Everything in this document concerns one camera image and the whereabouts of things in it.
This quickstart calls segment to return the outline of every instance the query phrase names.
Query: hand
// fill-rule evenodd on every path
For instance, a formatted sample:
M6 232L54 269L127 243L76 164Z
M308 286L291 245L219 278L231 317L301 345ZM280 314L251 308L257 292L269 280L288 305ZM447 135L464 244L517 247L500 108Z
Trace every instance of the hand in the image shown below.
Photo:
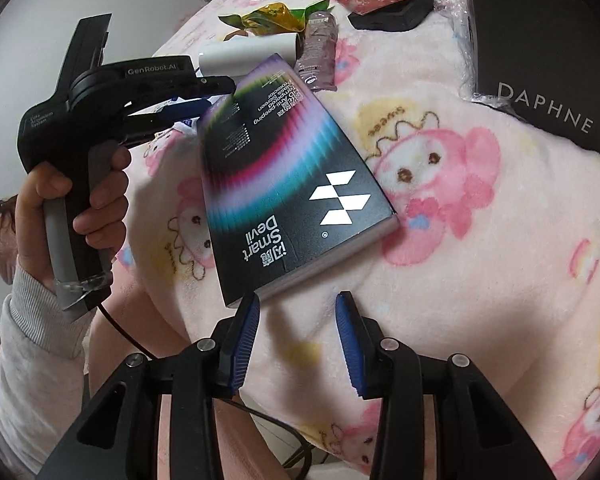
M115 255L125 242L122 223L128 208L125 198L129 180L124 170L131 154L119 148L111 158L112 171L91 192L91 207L74 219L74 229L86 235L94 249L110 249ZM45 200L69 193L72 182L48 162L37 165L28 175L16 202L16 238L18 261L23 270L48 290L55 291L54 272L46 244Z

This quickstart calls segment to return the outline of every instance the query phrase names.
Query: metal screw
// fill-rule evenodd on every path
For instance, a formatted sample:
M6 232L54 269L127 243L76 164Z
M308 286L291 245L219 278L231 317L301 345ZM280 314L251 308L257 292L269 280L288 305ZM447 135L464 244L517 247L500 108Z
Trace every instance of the metal screw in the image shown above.
M471 361L469 361L469 358L464 354L456 354L451 358L451 362L456 366L465 368Z
M141 365L142 361L144 361L144 355L137 353L128 355L125 359L125 363L129 368L135 368L136 366Z
M395 339L392 339L390 337L385 337L380 342L380 346L382 347L383 350L387 350L387 351L391 352L393 350L397 350L398 347L400 346L400 343L398 343Z
M216 347L216 342L213 339L207 337L198 341L196 343L196 346L201 352L208 352L209 350L213 350Z

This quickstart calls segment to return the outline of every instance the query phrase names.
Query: black box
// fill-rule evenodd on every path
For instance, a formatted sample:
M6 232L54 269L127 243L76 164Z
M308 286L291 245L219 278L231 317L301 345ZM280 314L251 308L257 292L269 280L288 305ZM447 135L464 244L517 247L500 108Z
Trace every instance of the black box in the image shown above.
M600 0L467 0L475 92L600 153Z

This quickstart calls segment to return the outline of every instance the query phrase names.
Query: bed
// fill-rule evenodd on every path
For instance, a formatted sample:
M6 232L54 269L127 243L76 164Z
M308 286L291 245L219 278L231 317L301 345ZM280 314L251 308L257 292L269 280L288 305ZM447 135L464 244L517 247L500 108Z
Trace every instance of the bed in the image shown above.
M318 0L213 0L157 55L188 54L196 66L200 45L232 31L219 15L278 1ZM467 354L558 480L577 478L600 449L600 156L459 98L466 67L444 13L401 33L355 30L339 4L333 13L338 91L317 95L401 228L263 304L243 390L368 473L379 402L350 387L333 317L336 293L351 290L385 334L419 354ZM132 154L116 280L142 283L170 329L196 341L231 312L206 228L195 127Z

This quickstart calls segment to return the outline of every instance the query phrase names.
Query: transparent tape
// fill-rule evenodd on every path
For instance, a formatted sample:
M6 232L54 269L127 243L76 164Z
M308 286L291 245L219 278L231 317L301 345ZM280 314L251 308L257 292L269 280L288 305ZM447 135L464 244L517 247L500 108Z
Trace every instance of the transparent tape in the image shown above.
M81 282L59 282L56 280L56 294L63 304L63 309L69 309L76 303L96 290L101 290L113 283L113 272L107 270L90 276Z
M507 98L480 94L475 91L474 47L472 45L466 0L435 0L434 10L451 22L454 36L464 58L462 82L458 89L459 96L465 101L480 103L516 115L513 113Z

